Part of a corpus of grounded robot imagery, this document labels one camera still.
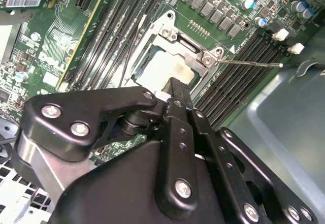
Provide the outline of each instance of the screw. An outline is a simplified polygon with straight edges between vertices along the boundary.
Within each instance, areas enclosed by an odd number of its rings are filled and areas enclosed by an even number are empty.
[[[248,216],[248,218],[253,221],[253,222],[258,222],[259,220],[259,216],[257,211],[255,210],[255,208],[253,206],[251,206],[250,204],[244,204],[244,210],[246,215]]]
[[[313,221],[313,218],[311,217],[310,213],[308,212],[308,210],[306,210],[305,208],[301,208],[300,209],[302,214],[309,220],[309,221]]]
[[[143,95],[144,95],[145,98],[150,99],[150,100],[152,100],[152,98],[153,98],[152,94],[149,93],[149,92],[143,92]]]
[[[300,220],[300,216],[298,212],[291,206],[288,207],[288,211],[290,215],[295,219],[295,220]]]
[[[198,115],[198,117],[200,117],[200,118],[203,118],[203,117],[204,117],[204,115],[203,115],[200,111],[197,111],[197,115]]]
[[[57,106],[44,106],[42,114],[48,118],[58,118],[61,115],[61,110]]]
[[[72,124],[70,129],[71,132],[76,136],[83,137],[89,134],[89,127],[87,127],[87,125],[82,122],[76,122]]]
[[[202,59],[202,62],[205,64],[205,65],[210,65],[211,63],[212,63],[212,58],[211,57],[209,57],[209,56],[207,56],[207,57],[204,57],[203,59]]]
[[[225,130],[224,131],[224,134],[228,137],[228,138],[232,138],[232,134],[228,131],[228,130]]]
[[[163,30],[161,31],[161,34],[162,34],[162,36],[164,36],[165,38],[169,38],[169,37],[172,35],[172,32],[171,32],[170,30],[168,30],[168,29],[163,29]]]
[[[175,189],[179,196],[185,199],[189,198],[192,194],[190,186],[183,180],[177,180],[175,182]]]

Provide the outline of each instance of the metal rod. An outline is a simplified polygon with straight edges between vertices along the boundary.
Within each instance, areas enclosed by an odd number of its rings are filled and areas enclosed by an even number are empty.
[[[248,65],[255,67],[263,67],[263,68],[282,68],[282,63],[258,63],[253,61],[243,61],[243,60],[218,60],[219,63],[231,63],[238,65]]]

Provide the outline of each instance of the cable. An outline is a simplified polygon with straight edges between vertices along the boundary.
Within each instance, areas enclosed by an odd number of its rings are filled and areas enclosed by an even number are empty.
[[[15,143],[16,138],[2,139],[0,140],[0,145]]]

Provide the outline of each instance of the motherboard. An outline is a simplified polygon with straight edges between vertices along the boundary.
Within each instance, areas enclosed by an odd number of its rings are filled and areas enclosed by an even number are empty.
[[[189,85],[195,106],[216,130],[284,69],[269,64],[283,66],[302,52],[323,25],[324,4],[0,0],[0,33],[8,37],[0,47],[0,109],[19,121],[24,102],[38,94],[138,85],[154,92],[175,77]],[[17,23],[8,23],[15,15]],[[90,157],[100,165],[144,141],[138,135]]]

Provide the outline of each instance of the barcode label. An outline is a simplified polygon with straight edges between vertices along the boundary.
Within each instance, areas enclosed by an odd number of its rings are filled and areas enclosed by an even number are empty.
[[[6,7],[38,7],[41,0],[7,0]]]

